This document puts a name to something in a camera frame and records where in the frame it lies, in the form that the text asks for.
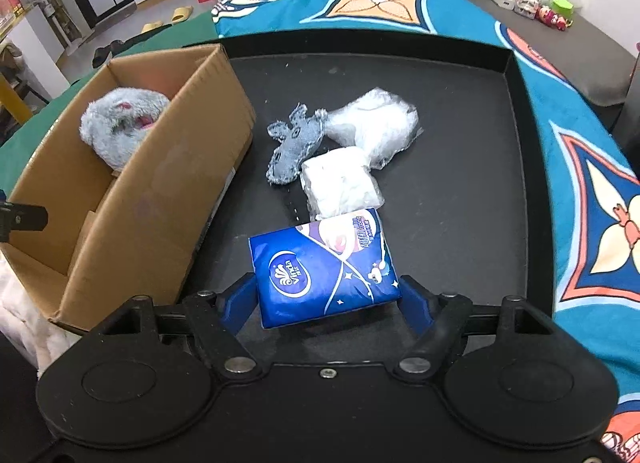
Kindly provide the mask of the blue tissue pack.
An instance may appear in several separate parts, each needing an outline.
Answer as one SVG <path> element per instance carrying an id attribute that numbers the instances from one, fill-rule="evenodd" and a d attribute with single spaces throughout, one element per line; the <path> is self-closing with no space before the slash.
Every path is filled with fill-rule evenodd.
<path id="1" fill-rule="evenodd" d="M 400 298 L 399 277 L 375 209 L 254 235 L 248 247 L 266 329 Z"/>

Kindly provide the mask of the brown cardboard box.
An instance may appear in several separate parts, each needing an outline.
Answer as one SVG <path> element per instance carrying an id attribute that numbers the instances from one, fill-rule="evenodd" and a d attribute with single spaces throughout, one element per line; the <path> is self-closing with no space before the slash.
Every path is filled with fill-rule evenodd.
<path id="1" fill-rule="evenodd" d="M 209 218 L 253 139 L 255 111 L 219 44 L 189 47 L 186 82 L 120 173 L 34 153 L 11 194 L 47 227 L 2 252 L 40 313 L 74 331 L 136 295 L 177 301 Z"/>

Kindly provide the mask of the grey plush mouse toy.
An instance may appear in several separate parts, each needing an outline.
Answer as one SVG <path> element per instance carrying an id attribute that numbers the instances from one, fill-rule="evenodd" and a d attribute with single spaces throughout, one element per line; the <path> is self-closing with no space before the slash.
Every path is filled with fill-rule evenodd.
<path id="1" fill-rule="evenodd" d="M 91 101 L 79 135 L 113 170 L 121 172 L 170 100 L 155 90 L 117 87 Z"/>

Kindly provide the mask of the black shallow tray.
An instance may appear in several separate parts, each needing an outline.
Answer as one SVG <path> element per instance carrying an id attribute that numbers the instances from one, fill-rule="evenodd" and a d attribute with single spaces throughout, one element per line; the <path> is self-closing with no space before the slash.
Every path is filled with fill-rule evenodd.
<path id="1" fill-rule="evenodd" d="M 535 119 L 514 55 L 387 31 L 226 38 L 256 112 L 254 139 L 210 222 L 184 292 L 222 291 L 250 270 L 253 235 L 306 223 L 299 184 L 272 186 L 269 123 L 298 104 L 335 110 L 374 87 L 418 110 L 421 135 L 376 172 L 398 273 L 436 294 L 552 307 L 551 212 Z"/>

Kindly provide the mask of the cream white fleece blanket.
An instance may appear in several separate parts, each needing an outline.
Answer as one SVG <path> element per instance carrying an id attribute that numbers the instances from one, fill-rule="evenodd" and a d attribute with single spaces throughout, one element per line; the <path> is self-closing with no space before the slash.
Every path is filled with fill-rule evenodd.
<path id="1" fill-rule="evenodd" d="M 37 370 L 37 376 L 80 340 L 43 317 L 8 261 L 0 261 L 1 332 Z"/>

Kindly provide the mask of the white tissue pack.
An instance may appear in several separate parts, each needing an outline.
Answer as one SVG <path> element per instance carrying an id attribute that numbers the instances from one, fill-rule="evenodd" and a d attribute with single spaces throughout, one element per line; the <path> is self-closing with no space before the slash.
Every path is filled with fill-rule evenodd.
<path id="1" fill-rule="evenodd" d="M 306 160 L 299 179 L 312 220 L 379 209 L 385 202 L 367 154 L 357 147 L 336 148 Z"/>

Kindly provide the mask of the black slipper left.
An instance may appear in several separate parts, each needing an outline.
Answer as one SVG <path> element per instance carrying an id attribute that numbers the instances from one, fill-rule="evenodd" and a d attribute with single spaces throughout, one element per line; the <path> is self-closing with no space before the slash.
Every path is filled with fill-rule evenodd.
<path id="1" fill-rule="evenodd" d="M 93 58 L 91 61 L 91 65 L 93 69 L 97 69 L 101 67 L 102 64 L 104 64 L 104 62 L 107 62 L 107 60 L 110 59 L 112 55 L 113 53 L 112 53 L 111 45 L 98 47 L 94 51 Z"/>

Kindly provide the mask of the black slipper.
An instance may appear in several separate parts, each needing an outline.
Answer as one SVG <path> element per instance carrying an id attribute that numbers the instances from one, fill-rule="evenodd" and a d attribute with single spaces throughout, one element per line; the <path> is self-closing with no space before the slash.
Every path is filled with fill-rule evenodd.
<path id="1" fill-rule="evenodd" d="M 93 69 L 97 69 L 101 67 L 102 64 L 104 64 L 104 62 L 107 62 L 107 60 L 110 59 L 112 55 L 113 53 L 112 53 L 111 45 L 98 47 L 94 51 L 93 58 L 91 61 L 91 65 Z"/>
<path id="2" fill-rule="evenodd" d="M 117 56 L 118 54 L 126 50 L 128 47 L 129 45 L 127 43 L 121 40 L 115 40 L 115 41 L 112 41 L 110 44 L 110 51 L 113 56 Z"/>

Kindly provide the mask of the blue patterned bedsheet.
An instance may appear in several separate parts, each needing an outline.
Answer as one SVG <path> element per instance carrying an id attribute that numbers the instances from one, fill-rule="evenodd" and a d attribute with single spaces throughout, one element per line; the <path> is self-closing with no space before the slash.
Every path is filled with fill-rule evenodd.
<path id="1" fill-rule="evenodd" d="M 509 49 L 524 76 L 551 197 L 553 316 L 613 372 L 620 399 L 603 443 L 639 457 L 639 180 L 576 88 L 518 34 L 467 0 L 228 0 L 222 38 L 301 28 L 376 29 Z"/>

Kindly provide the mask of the black slipper right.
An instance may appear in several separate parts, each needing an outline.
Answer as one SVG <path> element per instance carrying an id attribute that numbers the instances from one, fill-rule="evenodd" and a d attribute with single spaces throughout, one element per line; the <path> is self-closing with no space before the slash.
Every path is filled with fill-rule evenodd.
<path id="1" fill-rule="evenodd" d="M 127 43 L 121 40 L 115 40 L 115 41 L 112 41 L 110 44 L 110 51 L 113 56 L 117 56 L 118 54 L 126 50 L 128 47 L 129 45 Z"/>

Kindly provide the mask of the grey denim plush toy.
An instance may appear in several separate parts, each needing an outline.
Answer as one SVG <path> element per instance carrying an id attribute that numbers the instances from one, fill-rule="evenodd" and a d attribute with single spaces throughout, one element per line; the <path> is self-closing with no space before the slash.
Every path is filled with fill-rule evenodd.
<path id="1" fill-rule="evenodd" d="M 311 116 L 307 111 L 306 105 L 298 104 L 288 116 L 288 122 L 276 121 L 268 125 L 268 135 L 279 142 L 267 166 L 266 178 L 270 185 L 293 183 L 302 164 L 320 147 L 328 111 L 317 109 Z"/>

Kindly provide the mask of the yellow slipper left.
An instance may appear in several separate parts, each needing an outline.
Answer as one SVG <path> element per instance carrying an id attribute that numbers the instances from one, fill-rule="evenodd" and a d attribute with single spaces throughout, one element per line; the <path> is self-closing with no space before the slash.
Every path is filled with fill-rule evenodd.
<path id="1" fill-rule="evenodd" d="M 148 32 L 151 32 L 153 30 L 156 30 L 158 28 L 163 27 L 163 23 L 161 21 L 154 21 L 154 22 L 150 22 L 150 23 L 145 23 L 145 25 L 142 27 L 141 30 L 141 34 L 145 34 Z"/>

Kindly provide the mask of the yellow slipper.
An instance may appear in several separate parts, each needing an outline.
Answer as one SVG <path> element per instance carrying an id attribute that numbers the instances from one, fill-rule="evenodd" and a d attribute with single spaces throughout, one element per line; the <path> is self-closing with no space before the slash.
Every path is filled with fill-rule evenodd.
<path id="1" fill-rule="evenodd" d="M 145 34 L 148 32 L 151 32 L 153 30 L 156 30 L 158 28 L 163 27 L 163 23 L 161 21 L 154 21 L 154 22 L 150 22 L 150 23 L 145 23 L 145 25 L 142 27 L 141 30 L 141 34 Z"/>
<path id="2" fill-rule="evenodd" d="M 189 20 L 193 12 L 192 6 L 182 6 L 174 10 L 171 17 L 171 23 L 177 24 L 186 20 Z"/>

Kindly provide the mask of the yellow slipper right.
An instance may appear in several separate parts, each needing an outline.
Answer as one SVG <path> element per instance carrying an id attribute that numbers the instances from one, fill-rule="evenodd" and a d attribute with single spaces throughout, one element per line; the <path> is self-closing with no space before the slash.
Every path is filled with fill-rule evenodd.
<path id="1" fill-rule="evenodd" d="M 193 12 L 192 6 L 182 6 L 174 10 L 171 17 L 171 23 L 177 24 L 186 20 L 189 20 Z"/>

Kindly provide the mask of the grey bench mat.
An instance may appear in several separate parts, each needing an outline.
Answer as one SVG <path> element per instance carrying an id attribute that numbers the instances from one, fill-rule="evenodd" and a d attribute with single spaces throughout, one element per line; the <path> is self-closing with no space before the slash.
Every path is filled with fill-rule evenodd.
<path id="1" fill-rule="evenodd" d="M 524 38 L 591 105 L 598 108 L 623 105 L 634 58 L 590 22 L 577 16 L 568 30 L 559 31 L 500 8 L 491 0 L 469 1 Z"/>

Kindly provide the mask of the small red toy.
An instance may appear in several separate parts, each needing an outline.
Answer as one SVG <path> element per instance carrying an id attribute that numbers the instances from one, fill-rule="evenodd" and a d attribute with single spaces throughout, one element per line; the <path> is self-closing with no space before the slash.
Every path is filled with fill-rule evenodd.
<path id="1" fill-rule="evenodd" d="M 559 31 L 566 31 L 573 24 L 572 20 L 566 19 L 547 5 L 537 8 L 536 19 L 545 26 Z"/>

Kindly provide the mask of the green lidded cup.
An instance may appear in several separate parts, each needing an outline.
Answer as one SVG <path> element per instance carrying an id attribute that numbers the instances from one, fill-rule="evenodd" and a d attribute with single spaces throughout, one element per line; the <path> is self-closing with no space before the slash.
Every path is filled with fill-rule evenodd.
<path id="1" fill-rule="evenodd" d="M 551 0 L 550 7 L 566 20 L 572 20 L 574 17 L 575 6 L 569 0 Z"/>

